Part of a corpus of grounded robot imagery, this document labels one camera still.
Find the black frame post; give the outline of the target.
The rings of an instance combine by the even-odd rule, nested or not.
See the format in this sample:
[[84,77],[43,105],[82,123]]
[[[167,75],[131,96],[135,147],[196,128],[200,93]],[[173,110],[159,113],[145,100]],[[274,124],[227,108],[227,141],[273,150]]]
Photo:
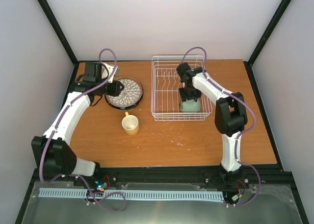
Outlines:
[[55,34],[57,35],[59,41],[61,42],[61,45],[63,46],[66,54],[68,55],[71,63],[73,65],[76,65],[79,61],[77,60],[56,16],[54,15],[49,3],[47,0],[37,0],[39,3],[41,9],[43,10],[46,18],[48,19],[50,25],[52,26]]
[[271,34],[273,33],[274,29],[276,28],[291,1],[292,0],[281,0],[281,2],[279,3],[275,13],[273,14],[256,47],[254,48],[250,58],[247,61],[250,68],[254,65],[259,54],[261,53],[262,49],[264,48],[265,44],[267,43],[268,39],[270,38]]

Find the black right frame post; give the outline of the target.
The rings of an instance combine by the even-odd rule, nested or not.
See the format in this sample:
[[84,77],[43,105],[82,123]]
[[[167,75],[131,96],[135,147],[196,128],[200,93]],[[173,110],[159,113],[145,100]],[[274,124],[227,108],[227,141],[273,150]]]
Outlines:
[[275,13],[273,14],[256,47],[254,48],[250,58],[247,61],[250,68],[254,65],[259,54],[261,53],[262,49],[264,48],[265,44],[267,43],[268,39],[270,38],[271,34],[273,33],[274,29],[276,28],[291,1],[292,0],[281,0],[281,2],[279,3]]

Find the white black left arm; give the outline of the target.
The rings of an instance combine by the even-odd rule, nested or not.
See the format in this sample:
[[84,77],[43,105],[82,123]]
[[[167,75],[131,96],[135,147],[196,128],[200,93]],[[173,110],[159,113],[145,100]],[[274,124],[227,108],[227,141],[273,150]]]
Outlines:
[[98,162],[81,159],[70,148],[73,132],[83,113],[96,96],[118,96],[124,86],[114,80],[118,73],[116,64],[88,62],[84,74],[69,87],[66,101],[53,124],[43,136],[31,141],[39,178],[44,182],[44,172],[61,175],[82,175],[91,186],[101,183],[102,173]]

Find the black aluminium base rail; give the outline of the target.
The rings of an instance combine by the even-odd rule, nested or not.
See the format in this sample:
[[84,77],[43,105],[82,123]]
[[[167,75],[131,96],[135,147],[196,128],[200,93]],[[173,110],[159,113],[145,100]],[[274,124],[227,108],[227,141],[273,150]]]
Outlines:
[[202,188],[234,190],[236,185],[263,187],[287,185],[296,188],[291,172],[285,172],[277,164],[244,166],[235,175],[224,175],[219,166],[204,167],[142,167],[101,168],[97,177],[86,177],[91,187],[109,181],[111,187],[121,189],[128,183],[192,184]]

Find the yellow mug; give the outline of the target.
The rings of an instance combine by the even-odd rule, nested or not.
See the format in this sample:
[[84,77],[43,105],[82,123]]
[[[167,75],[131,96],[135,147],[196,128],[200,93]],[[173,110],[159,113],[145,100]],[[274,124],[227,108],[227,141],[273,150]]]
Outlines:
[[125,116],[122,119],[122,127],[128,135],[136,135],[139,131],[139,120],[136,116],[125,112]]

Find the black left frame post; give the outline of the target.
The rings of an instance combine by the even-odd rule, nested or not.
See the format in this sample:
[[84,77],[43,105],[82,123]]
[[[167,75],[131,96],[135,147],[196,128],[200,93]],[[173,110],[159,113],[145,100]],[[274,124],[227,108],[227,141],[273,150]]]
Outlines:
[[57,35],[59,41],[61,42],[61,45],[63,46],[66,54],[68,55],[71,63],[73,65],[76,65],[79,61],[77,60],[56,16],[54,15],[49,3],[47,0],[37,0],[39,3],[41,9],[43,10],[46,18],[48,19],[50,25],[52,26],[55,34]]

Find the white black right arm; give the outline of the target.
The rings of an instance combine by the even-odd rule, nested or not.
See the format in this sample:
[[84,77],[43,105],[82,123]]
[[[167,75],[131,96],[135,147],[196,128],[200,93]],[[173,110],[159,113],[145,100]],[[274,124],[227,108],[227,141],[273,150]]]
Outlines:
[[179,88],[183,113],[195,113],[201,96],[206,96],[215,105],[214,123],[222,135],[223,155],[220,181],[223,186],[231,186],[240,178],[241,132],[248,122],[244,97],[240,92],[232,93],[224,89],[202,67],[191,68],[183,62],[176,68],[183,87]]

